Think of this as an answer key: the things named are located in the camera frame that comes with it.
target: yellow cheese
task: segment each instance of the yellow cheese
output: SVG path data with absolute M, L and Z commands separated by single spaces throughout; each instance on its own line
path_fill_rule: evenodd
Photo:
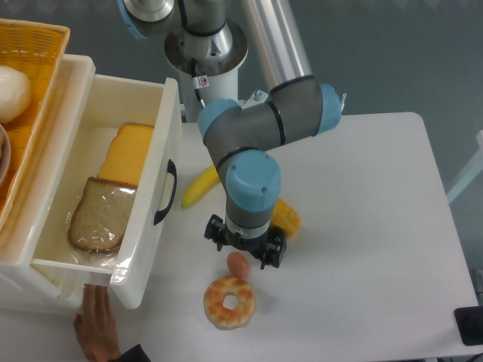
M 153 130 L 144 124 L 126 124 L 119 128 L 97 177 L 138 186 Z

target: toy donut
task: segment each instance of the toy donut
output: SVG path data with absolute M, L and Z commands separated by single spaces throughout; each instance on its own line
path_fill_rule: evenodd
M 223 306 L 223 300 L 228 295 L 233 295 L 238 300 L 234 309 Z M 211 323 L 221 330 L 232 330 L 242 327 L 250 319 L 255 309 L 255 295 L 246 281 L 227 275 L 210 284 L 206 289 L 203 304 Z

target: yellow basket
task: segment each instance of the yellow basket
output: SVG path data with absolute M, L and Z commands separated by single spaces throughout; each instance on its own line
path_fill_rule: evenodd
M 3 124 L 11 142 L 11 164 L 0 187 L 0 230 L 35 151 L 69 35 L 65 26 L 0 19 L 0 66 L 25 73 L 32 88 L 26 111 Z

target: finger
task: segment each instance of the finger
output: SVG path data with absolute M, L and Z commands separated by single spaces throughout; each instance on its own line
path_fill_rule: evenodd
M 106 287 L 96 286 L 96 310 L 98 313 L 106 313 L 106 294 Z
M 84 318 L 94 317 L 94 297 L 95 287 L 94 285 L 86 284 L 84 288 L 84 302 L 82 303 L 82 314 Z
M 111 299 L 109 297 L 109 293 L 106 291 L 106 311 L 107 313 L 111 314 Z
M 77 314 L 74 319 L 75 337 L 79 342 L 82 341 L 82 316 Z
M 82 327 L 82 316 L 77 314 L 74 318 L 74 328 L 77 330 L 80 327 Z

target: human hand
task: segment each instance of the human hand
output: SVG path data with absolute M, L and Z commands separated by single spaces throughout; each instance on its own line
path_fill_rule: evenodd
M 74 329 L 89 362 L 107 362 L 121 357 L 106 287 L 85 285 L 82 314 L 75 316 Z

